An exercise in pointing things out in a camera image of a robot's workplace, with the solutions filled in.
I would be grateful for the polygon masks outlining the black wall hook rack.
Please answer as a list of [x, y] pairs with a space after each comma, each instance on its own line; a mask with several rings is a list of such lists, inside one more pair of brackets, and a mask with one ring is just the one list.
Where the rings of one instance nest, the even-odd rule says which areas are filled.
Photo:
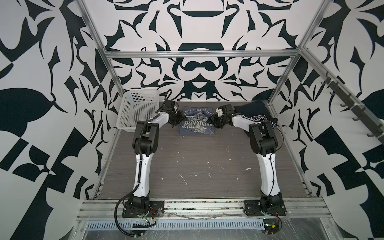
[[337, 96], [342, 101], [341, 107], [353, 112], [353, 120], [361, 122], [370, 131], [367, 137], [376, 138], [383, 145], [384, 123], [340, 79], [333, 79], [329, 72], [320, 76], [325, 78], [322, 85], [331, 89], [331, 96]]

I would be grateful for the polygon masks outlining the small green circuit board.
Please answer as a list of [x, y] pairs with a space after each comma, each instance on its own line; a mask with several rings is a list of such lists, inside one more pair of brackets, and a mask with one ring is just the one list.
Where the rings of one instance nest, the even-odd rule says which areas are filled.
[[263, 233], [266, 235], [276, 235], [281, 229], [282, 225], [280, 221], [272, 220], [272, 219], [265, 219], [264, 221], [264, 230]]

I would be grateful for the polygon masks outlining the white plastic laundry basket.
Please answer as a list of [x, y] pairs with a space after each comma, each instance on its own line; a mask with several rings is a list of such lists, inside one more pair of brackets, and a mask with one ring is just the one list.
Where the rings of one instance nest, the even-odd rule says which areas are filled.
[[128, 91], [123, 95], [116, 127], [127, 133], [134, 133], [137, 122], [154, 117], [159, 107], [160, 92], [158, 90]]

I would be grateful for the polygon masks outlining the grey blue printed tank top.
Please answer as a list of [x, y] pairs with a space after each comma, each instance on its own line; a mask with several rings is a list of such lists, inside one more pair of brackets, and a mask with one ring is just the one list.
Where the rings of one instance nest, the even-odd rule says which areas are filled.
[[183, 136], [211, 136], [215, 127], [209, 123], [214, 115], [210, 107], [185, 107], [182, 110], [184, 120], [179, 124], [179, 134]]

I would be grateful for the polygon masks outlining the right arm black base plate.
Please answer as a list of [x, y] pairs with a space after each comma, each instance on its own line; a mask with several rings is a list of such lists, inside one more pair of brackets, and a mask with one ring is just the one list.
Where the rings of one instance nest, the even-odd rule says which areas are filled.
[[283, 201], [245, 200], [244, 213], [250, 217], [286, 216], [287, 209]]

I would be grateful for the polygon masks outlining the navy tank top red trim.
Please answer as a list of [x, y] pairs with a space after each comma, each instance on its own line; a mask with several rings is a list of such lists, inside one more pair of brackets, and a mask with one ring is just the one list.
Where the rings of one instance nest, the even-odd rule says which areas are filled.
[[237, 113], [255, 121], [269, 122], [274, 129], [279, 127], [277, 118], [273, 118], [263, 101], [256, 101], [242, 106], [235, 106]]

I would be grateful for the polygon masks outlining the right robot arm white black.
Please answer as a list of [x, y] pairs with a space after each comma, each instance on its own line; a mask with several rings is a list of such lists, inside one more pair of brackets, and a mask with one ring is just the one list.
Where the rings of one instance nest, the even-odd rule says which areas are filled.
[[287, 209], [278, 184], [276, 168], [278, 138], [272, 124], [264, 120], [248, 118], [238, 113], [232, 105], [218, 107], [210, 123], [218, 129], [230, 125], [249, 134], [251, 149], [259, 161], [262, 184], [259, 200], [244, 201], [244, 213], [251, 217], [285, 216]]

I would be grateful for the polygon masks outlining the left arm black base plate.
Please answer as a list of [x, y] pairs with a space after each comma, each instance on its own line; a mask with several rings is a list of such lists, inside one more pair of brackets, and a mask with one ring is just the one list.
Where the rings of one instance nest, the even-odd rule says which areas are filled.
[[155, 218], [164, 213], [164, 201], [149, 201], [147, 203], [133, 203], [127, 201], [124, 204], [122, 217], [123, 218]]

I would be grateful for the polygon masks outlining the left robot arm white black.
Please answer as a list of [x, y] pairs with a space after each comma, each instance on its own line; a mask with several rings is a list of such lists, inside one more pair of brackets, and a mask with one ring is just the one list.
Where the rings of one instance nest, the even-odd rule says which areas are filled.
[[165, 100], [154, 117], [137, 123], [133, 139], [136, 157], [135, 184], [128, 196], [128, 210], [138, 215], [149, 211], [151, 162], [159, 146], [160, 128], [166, 124], [178, 125], [183, 119], [179, 104]]

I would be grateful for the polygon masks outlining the aluminium frame enclosure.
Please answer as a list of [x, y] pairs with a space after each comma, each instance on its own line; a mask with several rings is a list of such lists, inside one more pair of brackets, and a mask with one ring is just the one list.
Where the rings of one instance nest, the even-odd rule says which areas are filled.
[[177, 101], [269, 100], [317, 196], [384, 196], [384, 144], [322, 85], [329, 72], [384, 122], [383, 1], [91, 1], [118, 90]]

